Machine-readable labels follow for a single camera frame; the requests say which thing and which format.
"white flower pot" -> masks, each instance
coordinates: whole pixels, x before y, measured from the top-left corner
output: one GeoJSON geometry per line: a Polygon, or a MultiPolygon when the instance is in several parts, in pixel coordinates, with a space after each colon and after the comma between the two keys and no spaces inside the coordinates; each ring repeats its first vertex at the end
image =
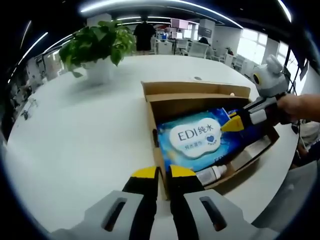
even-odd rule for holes
{"type": "Polygon", "coordinates": [[[93,61],[83,64],[86,69],[87,81],[91,85],[109,84],[113,79],[115,65],[111,62],[110,56],[105,60],[99,59],[96,63],[93,61]]]}

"office chair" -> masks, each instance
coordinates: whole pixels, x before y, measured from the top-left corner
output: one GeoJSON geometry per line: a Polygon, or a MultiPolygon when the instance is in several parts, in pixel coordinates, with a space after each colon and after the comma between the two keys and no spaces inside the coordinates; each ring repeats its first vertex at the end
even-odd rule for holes
{"type": "Polygon", "coordinates": [[[205,59],[207,56],[208,47],[209,45],[207,44],[193,42],[189,52],[187,52],[186,50],[182,50],[182,52],[184,55],[187,55],[189,57],[205,59]]]}

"human hand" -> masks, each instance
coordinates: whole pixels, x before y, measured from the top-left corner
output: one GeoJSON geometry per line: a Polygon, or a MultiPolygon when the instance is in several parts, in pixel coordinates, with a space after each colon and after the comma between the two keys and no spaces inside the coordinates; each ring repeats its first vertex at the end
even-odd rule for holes
{"type": "Polygon", "coordinates": [[[278,108],[289,114],[291,121],[300,119],[301,105],[301,98],[293,94],[287,94],[277,101],[278,108]]]}

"window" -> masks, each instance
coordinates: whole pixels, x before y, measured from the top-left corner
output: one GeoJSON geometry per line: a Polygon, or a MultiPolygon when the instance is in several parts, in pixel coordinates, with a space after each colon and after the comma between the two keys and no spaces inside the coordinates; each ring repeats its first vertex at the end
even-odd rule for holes
{"type": "MultiPolygon", "coordinates": [[[[278,53],[276,55],[276,58],[279,60],[279,62],[282,65],[285,65],[288,49],[289,49],[289,47],[288,47],[287,44],[285,44],[284,42],[280,42],[279,50],[278,50],[278,53]]],[[[297,61],[297,59],[296,59],[296,57],[295,57],[295,55],[294,55],[294,53],[292,51],[290,51],[289,61],[288,61],[287,65],[286,65],[286,68],[288,69],[288,71],[291,74],[291,77],[290,77],[291,81],[294,82],[299,67],[298,67],[298,61],[297,61]]],[[[296,80],[295,88],[296,89],[300,89],[301,88],[300,84],[302,84],[302,82],[299,81],[299,80],[296,80]]],[[[292,83],[290,82],[289,83],[289,90],[291,88],[292,88],[292,83]]]]}
{"type": "Polygon", "coordinates": [[[199,25],[196,24],[195,25],[194,35],[193,35],[193,40],[195,40],[195,41],[198,41],[198,30],[199,30],[199,25]]]}
{"type": "Polygon", "coordinates": [[[185,29],[183,31],[183,38],[191,39],[191,34],[192,34],[192,24],[189,24],[188,29],[185,29]]]}
{"type": "Polygon", "coordinates": [[[264,33],[243,29],[236,53],[260,65],[265,54],[267,40],[268,36],[264,33]]]}

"green leaves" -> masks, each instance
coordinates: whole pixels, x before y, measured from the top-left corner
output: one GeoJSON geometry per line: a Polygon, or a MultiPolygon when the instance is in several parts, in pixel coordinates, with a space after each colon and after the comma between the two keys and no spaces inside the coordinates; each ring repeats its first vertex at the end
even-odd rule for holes
{"type": "Polygon", "coordinates": [[[87,62],[96,63],[108,56],[113,64],[118,66],[125,54],[132,53],[135,37],[130,29],[118,24],[118,21],[100,21],[98,26],[86,26],[75,32],[74,38],[60,49],[62,62],[76,78],[82,74],[74,72],[75,67],[83,66],[87,62]]]}
{"type": "Polygon", "coordinates": [[[80,72],[77,72],[77,71],[71,71],[71,72],[75,78],[80,78],[83,76],[80,72]]]}
{"type": "Polygon", "coordinates": [[[122,60],[122,53],[119,49],[113,48],[111,51],[111,62],[118,67],[118,64],[122,60]]]}

